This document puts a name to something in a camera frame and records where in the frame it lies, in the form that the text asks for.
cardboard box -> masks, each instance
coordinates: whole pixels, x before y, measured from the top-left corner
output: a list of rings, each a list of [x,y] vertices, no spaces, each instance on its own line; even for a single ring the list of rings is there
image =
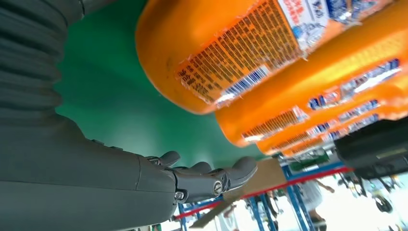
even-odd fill
[[[212,219],[221,214],[232,203],[240,200],[245,195],[263,192],[267,189],[285,184],[287,182],[277,159],[269,158],[258,161],[257,164],[258,171],[256,171],[254,176],[244,186],[224,193],[224,201],[213,208],[210,212],[203,215],[190,228],[204,228]]]

green floor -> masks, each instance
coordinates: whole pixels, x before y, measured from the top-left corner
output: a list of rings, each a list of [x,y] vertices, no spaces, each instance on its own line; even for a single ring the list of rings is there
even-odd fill
[[[178,151],[181,165],[207,161],[231,165],[244,155],[262,158],[256,146],[230,144],[213,114],[198,116],[160,95],[136,55],[134,30],[143,0],[119,0],[70,28],[59,112],[74,119],[89,139],[141,155]]]

robotic hand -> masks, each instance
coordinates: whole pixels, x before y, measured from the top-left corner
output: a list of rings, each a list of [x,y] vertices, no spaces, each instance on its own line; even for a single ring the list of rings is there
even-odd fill
[[[171,171],[176,179],[175,199],[179,203],[192,203],[220,196],[222,193],[245,184],[256,172],[256,161],[243,157],[231,168],[212,170],[206,162],[200,162],[191,168],[169,168],[180,156],[170,151],[162,157],[147,157],[147,159]]]
[[[55,112],[56,64],[68,26],[110,0],[2,0],[0,4],[0,230],[114,231],[169,219],[177,203],[247,182],[251,158],[211,170],[88,140]]]

orange bottle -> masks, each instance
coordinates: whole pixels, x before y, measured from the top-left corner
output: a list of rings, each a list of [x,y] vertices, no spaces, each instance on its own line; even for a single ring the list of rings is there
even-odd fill
[[[316,149],[319,146],[323,146],[333,140],[339,139],[351,132],[357,131],[365,126],[368,126],[372,123],[380,120],[377,113],[370,113],[370,115],[360,116],[359,118],[352,119],[347,123],[337,127],[336,129],[331,129],[330,131],[319,135],[317,137],[311,138],[307,141],[304,141],[294,147],[289,149],[282,150],[284,156],[294,156],[307,151]]]
[[[374,106],[373,103],[374,103],[373,101],[370,102],[370,104],[372,105],[368,106],[369,109],[371,109]],[[349,133],[357,131],[377,121],[383,119],[398,120],[408,116],[408,104],[406,102],[405,104],[400,103],[397,104],[396,101],[394,101],[394,103],[395,103],[394,105],[391,105],[390,103],[385,103],[383,106],[377,106],[375,109],[367,111],[364,114],[360,114],[359,116],[349,117],[341,125],[339,125],[340,124],[339,118],[341,117],[339,116],[339,118],[333,119],[337,120],[337,124],[339,126],[330,128],[327,131],[320,133],[317,136],[312,137],[308,140],[303,140],[302,142],[292,147],[284,148],[282,150],[282,153],[285,156],[301,154],[309,150],[313,150],[319,146],[323,146],[324,144],[328,144],[334,140],[337,140]],[[277,152],[276,150],[270,149],[264,154],[272,155],[276,152]]]
[[[406,98],[408,98],[408,76],[394,77],[375,88],[358,94],[347,103],[320,110],[304,123],[290,126],[270,138],[257,142],[256,145],[265,154],[288,149],[376,108],[385,107],[388,110],[391,108],[389,112],[397,112],[398,107],[403,108],[405,105],[404,99]]]
[[[244,147],[392,78],[408,58],[407,12],[394,3],[216,111],[224,135]]]
[[[166,98],[206,114],[391,1],[149,0],[136,48]]]

screw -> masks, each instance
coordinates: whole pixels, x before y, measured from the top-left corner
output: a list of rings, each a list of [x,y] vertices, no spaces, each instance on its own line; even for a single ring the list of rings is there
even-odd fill
[[[184,198],[184,193],[183,192],[176,192],[176,194],[174,195],[174,198],[176,200],[181,201]]]
[[[214,190],[213,190],[213,194],[218,196],[222,193],[222,183],[217,180],[214,184]]]

